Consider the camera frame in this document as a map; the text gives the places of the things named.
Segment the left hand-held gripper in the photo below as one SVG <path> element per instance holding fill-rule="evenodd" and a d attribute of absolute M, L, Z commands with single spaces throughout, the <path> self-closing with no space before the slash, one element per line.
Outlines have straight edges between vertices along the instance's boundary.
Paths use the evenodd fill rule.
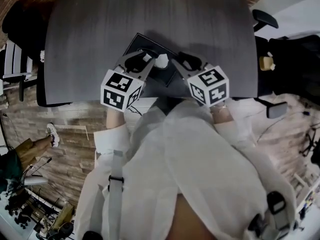
<path fill-rule="evenodd" d="M 125 112 L 141 95 L 144 81 L 155 65 L 156 59 L 144 61 L 145 52 L 134 51 L 123 55 L 109 69 L 100 86 L 100 103 L 108 108 Z"/>

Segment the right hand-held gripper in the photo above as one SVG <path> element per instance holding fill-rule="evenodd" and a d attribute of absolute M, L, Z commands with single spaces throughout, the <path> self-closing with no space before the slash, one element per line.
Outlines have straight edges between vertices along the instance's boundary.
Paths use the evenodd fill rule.
<path fill-rule="evenodd" d="M 192 52 L 179 52 L 178 61 L 173 58 L 171 62 L 186 79 L 191 96 L 202 105 L 213 107 L 229 98 L 229 78 L 220 66 Z"/>

